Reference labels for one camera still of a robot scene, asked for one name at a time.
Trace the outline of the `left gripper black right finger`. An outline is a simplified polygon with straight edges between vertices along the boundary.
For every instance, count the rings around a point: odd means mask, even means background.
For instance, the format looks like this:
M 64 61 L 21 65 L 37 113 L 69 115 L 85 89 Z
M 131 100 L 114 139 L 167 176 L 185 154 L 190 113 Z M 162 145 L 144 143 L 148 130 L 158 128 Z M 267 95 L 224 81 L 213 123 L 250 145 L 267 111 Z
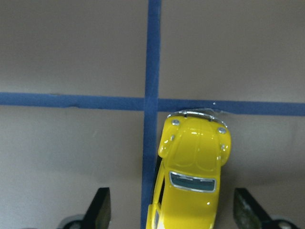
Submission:
M 285 219 L 272 219 L 246 188 L 234 189 L 233 218 L 240 229 L 296 229 Z

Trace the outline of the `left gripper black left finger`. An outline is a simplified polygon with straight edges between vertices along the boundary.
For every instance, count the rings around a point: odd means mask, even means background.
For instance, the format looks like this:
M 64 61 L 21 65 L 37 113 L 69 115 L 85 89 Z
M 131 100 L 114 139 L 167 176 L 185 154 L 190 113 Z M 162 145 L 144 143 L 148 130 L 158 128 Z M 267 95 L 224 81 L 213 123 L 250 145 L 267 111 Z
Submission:
M 107 229 L 111 221 L 111 195 L 109 187 L 97 190 L 84 215 L 64 218 L 58 229 Z

